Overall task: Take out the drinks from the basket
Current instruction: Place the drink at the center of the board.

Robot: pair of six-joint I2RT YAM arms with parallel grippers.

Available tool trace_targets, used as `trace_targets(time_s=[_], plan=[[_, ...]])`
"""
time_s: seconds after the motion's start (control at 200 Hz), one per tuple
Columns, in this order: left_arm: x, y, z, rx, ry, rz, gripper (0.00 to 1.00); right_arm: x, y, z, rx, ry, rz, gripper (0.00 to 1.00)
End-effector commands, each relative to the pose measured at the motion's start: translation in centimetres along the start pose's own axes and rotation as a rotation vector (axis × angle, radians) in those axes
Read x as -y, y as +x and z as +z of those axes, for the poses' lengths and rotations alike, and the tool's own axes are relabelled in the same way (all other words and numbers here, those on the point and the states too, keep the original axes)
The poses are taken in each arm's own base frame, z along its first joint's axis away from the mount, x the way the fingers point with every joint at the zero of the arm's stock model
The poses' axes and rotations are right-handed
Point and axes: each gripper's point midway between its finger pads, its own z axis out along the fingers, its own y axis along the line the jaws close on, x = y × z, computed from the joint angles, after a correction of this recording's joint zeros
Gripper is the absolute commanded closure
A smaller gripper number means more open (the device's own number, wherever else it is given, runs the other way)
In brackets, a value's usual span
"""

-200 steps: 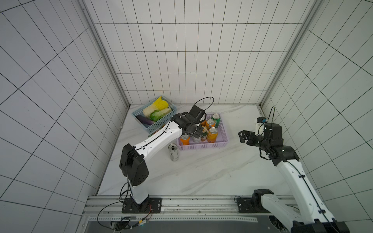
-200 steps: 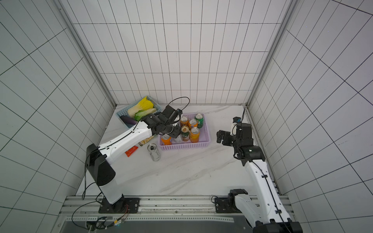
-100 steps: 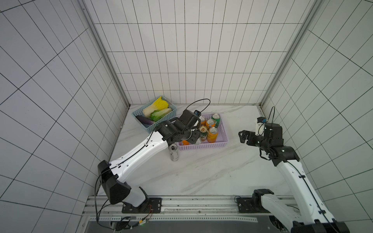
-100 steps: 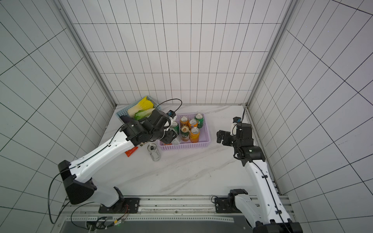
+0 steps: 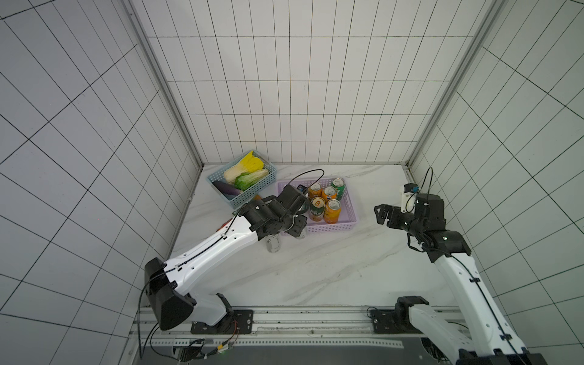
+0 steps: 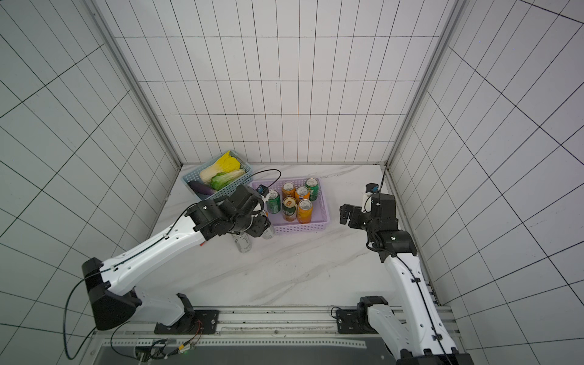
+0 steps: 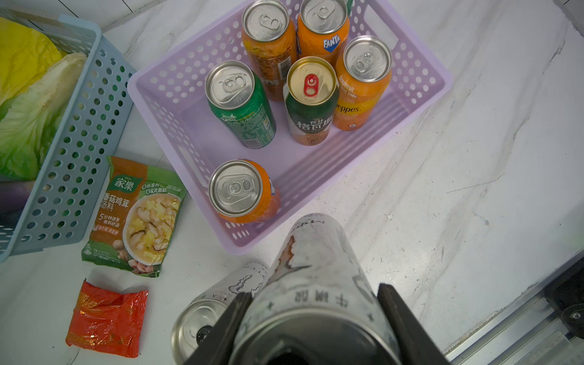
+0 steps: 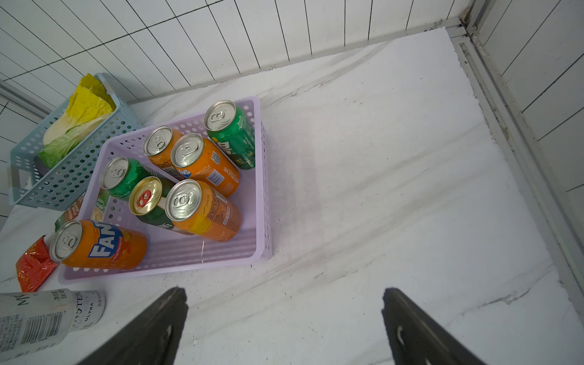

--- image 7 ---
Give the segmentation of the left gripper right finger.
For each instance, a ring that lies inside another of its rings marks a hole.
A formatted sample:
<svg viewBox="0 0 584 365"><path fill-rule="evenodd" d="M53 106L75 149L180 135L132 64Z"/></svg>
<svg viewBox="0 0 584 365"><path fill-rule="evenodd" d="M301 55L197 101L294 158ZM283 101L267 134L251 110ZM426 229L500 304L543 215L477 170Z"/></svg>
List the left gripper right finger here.
<svg viewBox="0 0 584 365"><path fill-rule="evenodd" d="M402 364L450 363L392 285L380 284L377 299L394 330Z"/></svg>

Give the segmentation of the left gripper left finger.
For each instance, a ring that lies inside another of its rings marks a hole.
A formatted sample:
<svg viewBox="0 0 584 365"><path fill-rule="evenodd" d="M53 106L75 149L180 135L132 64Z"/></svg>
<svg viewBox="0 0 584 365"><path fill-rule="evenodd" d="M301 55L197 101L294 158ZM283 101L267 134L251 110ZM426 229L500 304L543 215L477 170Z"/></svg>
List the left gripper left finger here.
<svg viewBox="0 0 584 365"><path fill-rule="evenodd" d="M235 296L205 340L184 364L229 364L235 337L252 300L251 293Z"/></svg>

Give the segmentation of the small silver can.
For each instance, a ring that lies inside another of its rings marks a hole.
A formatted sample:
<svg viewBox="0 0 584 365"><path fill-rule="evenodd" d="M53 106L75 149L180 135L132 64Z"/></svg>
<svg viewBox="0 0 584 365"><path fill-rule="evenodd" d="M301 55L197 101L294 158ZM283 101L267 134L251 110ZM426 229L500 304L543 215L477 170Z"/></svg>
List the small silver can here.
<svg viewBox="0 0 584 365"><path fill-rule="evenodd" d="M259 291L268 266L252 260L197 296L178 316L171 333L173 359L183 364L197 350L235 296Z"/></svg>

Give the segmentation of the tall silver can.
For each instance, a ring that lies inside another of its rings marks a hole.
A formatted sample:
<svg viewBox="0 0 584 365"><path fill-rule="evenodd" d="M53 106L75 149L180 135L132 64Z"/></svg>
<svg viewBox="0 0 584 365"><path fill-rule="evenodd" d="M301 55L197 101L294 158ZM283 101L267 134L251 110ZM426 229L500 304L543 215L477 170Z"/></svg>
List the tall silver can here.
<svg viewBox="0 0 584 365"><path fill-rule="evenodd" d="M232 364L400 364L393 328L339 222L296 221L234 340Z"/></svg>

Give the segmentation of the orange Fanta can front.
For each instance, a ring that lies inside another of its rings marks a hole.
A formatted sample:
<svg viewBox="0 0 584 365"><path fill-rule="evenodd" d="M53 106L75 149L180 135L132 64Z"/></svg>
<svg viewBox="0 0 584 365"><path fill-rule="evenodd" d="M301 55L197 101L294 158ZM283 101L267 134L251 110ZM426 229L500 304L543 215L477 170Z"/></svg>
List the orange Fanta can front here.
<svg viewBox="0 0 584 365"><path fill-rule="evenodd" d="M280 192L266 170L246 159L221 164L211 175L208 194L215 211L236 224L268 221L281 207Z"/></svg>

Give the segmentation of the green gold-top can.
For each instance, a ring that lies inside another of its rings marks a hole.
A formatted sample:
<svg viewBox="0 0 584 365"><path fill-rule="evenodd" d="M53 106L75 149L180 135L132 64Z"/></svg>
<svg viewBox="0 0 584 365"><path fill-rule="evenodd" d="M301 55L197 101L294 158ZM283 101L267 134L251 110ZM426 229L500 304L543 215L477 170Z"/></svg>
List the green gold-top can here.
<svg viewBox="0 0 584 365"><path fill-rule="evenodd" d="M296 61L284 85L284 103L292 138L305 146L325 141L338 100L339 81L329 62L316 56Z"/></svg>

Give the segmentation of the orange Schweppes can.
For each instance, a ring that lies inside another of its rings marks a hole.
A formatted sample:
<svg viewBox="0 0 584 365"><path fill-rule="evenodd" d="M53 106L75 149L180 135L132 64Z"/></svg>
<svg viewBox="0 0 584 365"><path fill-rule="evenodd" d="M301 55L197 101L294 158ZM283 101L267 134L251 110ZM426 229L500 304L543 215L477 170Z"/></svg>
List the orange Schweppes can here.
<svg viewBox="0 0 584 365"><path fill-rule="evenodd" d="M340 94L333 124L343 131L360 129L391 80L391 51L375 36L357 36L347 43L335 71Z"/></svg>

